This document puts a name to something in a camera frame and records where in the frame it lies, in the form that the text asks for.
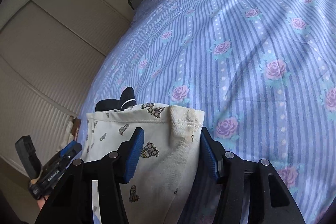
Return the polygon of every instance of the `cloth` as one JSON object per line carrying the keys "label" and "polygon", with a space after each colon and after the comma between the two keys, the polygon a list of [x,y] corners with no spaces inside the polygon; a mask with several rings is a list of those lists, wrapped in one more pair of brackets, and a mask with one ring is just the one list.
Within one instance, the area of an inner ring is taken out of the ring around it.
{"label": "cloth", "polygon": [[[138,102],[201,109],[226,150],[272,162],[313,224],[336,196],[335,34],[336,0],[145,0],[80,117],[125,86]],[[210,183],[185,223],[210,222]]]}
{"label": "cloth", "polygon": [[[87,114],[84,161],[116,151],[136,127],[144,130],[134,177],[120,185],[130,224],[177,223],[194,182],[203,119],[203,111],[157,103]],[[100,220],[97,181],[92,184],[92,206]]]}

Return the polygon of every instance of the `bed sheet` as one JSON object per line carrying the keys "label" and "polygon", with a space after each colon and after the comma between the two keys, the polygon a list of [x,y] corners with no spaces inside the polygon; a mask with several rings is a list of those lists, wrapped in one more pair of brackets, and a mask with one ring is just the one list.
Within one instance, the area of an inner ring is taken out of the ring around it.
{"label": "bed sheet", "polygon": [[[137,103],[201,109],[226,150],[270,159],[315,223],[336,195],[335,19],[336,0],[145,0],[79,117],[128,86]],[[219,189],[203,183],[180,223],[212,223]]]}

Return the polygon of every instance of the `blue gripper pad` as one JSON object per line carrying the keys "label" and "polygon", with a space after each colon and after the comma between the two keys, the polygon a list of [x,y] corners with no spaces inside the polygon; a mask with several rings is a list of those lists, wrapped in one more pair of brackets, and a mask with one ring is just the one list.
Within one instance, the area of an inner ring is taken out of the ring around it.
{"label": "blue gripper pad", "polygon": [[217,161],[203,132],[201,132],[201,153],[204,163],[208,168],[210,178],[214,181],[217,181],[219,179],[219,174],[217,171]]}
{"label": "blue gripper pad", "polygon": [[125,173],[124,173],[123,178],[126,183],[128,183],[129,180],[133,178],[134,176],[134,172],[135,172],[135,169],[137,168],[137,164],[140,158],[140,153],[143,147],[143,142],[145,139],[142,128],[136,128],[133,135],[136,133],[137,133],[137,136],[133,142],[133,145],[130,149],[129,155],[125,163]]}

